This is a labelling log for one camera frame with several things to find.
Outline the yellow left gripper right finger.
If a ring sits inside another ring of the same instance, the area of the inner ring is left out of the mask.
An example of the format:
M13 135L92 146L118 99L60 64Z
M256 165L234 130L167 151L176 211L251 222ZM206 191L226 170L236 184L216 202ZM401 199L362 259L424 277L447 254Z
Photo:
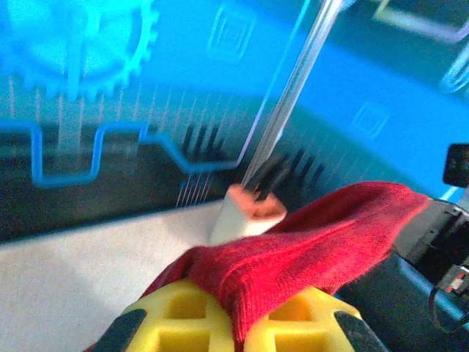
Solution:
M360 312L314 287L301 291L248 332L244 351L387 351Z

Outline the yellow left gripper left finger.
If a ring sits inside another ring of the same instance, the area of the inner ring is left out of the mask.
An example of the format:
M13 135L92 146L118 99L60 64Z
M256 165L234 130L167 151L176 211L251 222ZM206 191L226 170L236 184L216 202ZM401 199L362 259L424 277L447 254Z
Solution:
M188 280L128 306L89 351L233 351L232 323L221 305Z

